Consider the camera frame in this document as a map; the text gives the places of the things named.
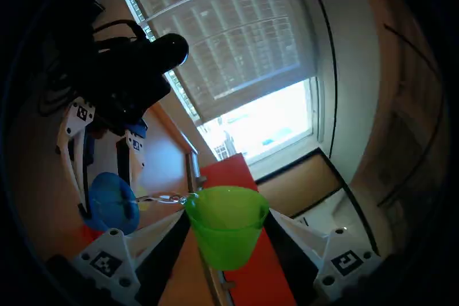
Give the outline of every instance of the green plastic cup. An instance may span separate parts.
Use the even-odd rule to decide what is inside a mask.
[[[217,270],[235,270],[249,260],[269,205],[250,189],[214,187],[189,197],[185,210],[205,261]]]

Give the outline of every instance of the blue object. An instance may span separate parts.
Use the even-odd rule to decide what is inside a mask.
[[[92,217],[85,223],[90,228],[98,231],[117,228],[124,234],[130,234],[139,225],[135,195],[118,175],[110,172],[99,174],[91,184],[88,197]]]

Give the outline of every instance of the window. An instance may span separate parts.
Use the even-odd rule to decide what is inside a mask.
[[[301,0],[126,0],[150,40],[184,36],[190,55],[166,74],[221,160],[252,164],[312,135],[316,61]]]

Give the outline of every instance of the window blind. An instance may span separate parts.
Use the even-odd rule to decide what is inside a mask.
[[[155,34],[187,39],[189,58],[175,74],[202,122],[315,75],[301,0],[139,3]]]

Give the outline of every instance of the wooden table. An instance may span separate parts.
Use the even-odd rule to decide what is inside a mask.
[[[78,196],[65,179],[60,157],[55,153],[60,115],[41,118],[35,99],[24,105],[7,139],[7,168],[12,197],[25,233],[39,258],[55,254],[71,259],[89,243],[77,211]],[[160,105],[145,114],[148,124],[146,166],[141,185],[148,194],[188,193],[186,154],[194,150]],[[115,143],[107,133],[96,142],[95,161],[88,167],[88,181],[101,172],[115,172]],[[141,212],[140,227],[152,224],[180,206],[152,203]],[[204,266],[190,231],[160,300],[161,305],[213,305]]]

